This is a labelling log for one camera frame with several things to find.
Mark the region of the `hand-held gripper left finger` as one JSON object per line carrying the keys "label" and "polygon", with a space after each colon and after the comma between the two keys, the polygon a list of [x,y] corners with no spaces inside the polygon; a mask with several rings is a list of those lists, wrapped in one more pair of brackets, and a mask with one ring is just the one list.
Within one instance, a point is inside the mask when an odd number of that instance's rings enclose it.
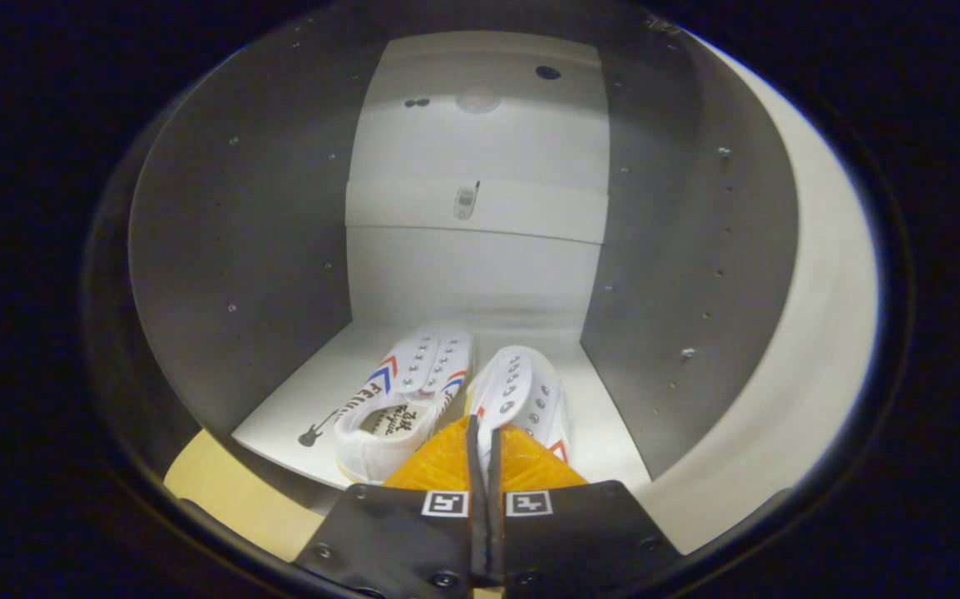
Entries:
{"label": "hand-held gripper left finger", "polygon": [[472,598],[473,494],[354,484],[294,559],[344,594]]}

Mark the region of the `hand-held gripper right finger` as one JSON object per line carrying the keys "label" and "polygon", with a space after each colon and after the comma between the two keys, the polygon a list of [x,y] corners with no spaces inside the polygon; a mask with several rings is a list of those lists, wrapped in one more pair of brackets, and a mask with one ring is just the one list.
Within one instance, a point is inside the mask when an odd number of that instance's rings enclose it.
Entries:
{"label": "hand-held gripper right finger", "polygon": [[504,598],[621,598],[683,560],[627,487],[583,482],[528,433],[492,433],[487,565]]}

